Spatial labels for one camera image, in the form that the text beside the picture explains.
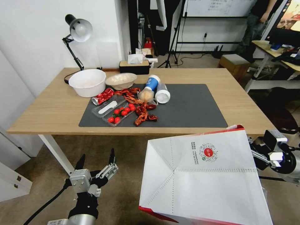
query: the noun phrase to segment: paper bag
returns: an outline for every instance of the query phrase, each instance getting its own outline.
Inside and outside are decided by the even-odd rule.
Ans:
[[[149,140],[139,208],[180,224],[272,224],[244,128]]]

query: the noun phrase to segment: white door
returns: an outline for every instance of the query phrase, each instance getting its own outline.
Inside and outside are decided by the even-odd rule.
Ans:
[[[6,130],[34,101],[34,96],[0,50],[0,132],[29,156],[36,156],[43,143],[37,135],[11,135]]]

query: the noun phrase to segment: table leg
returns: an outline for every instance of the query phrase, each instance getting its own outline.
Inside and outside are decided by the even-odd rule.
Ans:
[[[61,166],[65,169],[65,171],[69,175],[72,174],[72,172],[74,171],[74,167],[72,166],[66,155],[63,153],[63,151],[60,149],[52,135],[39,134],[39,137],[48,147],[50,152],[54,155],[59,164],[61,164]]]
[[[263,70],[264,66],[268,62],[269,57],[267,54],[265,54],[265,57],[263,58],[262,62],[260,63],[259,67],[257,68],[257,71],[254,73],[254,75],[251,77],[251,79],[248,81],[246,87],[245,87],[245,92],[248,93],[251,89],[251,85],[255,83],[257,77],[259,76],[260,72]]]

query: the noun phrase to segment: white cup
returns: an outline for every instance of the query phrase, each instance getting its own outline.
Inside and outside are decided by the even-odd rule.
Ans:
[[[168,91],[164,83],[159,83],[157,86],[157,92],[155,94],[155,99],[158,103],[165,104],[171,98],[170,92]]]

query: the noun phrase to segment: blue cup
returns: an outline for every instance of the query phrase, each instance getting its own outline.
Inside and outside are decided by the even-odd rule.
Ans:
[[[277,51],[278,49],[281,48],[281,44],[273,43],[270,47],[271,51]]]
[[[158,76],[150,75],[147,80],[145,88],[154,91],[159,83],[160,83],[160,78]]]

